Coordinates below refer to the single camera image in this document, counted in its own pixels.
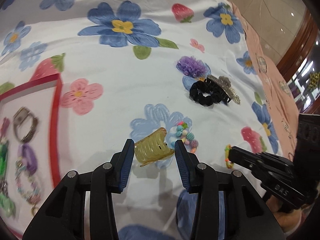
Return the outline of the person's right hand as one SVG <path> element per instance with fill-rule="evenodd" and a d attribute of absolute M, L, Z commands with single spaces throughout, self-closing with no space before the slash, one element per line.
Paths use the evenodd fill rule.
<path fill-rule="evenodd" d="M 290 213 L 280 212 L 281 202 L 275 196 L 271 196 L 266 202 L 284 232 L 292 231 L 299 227 L 302 219 L 302 210 L 293 210 Z"/>

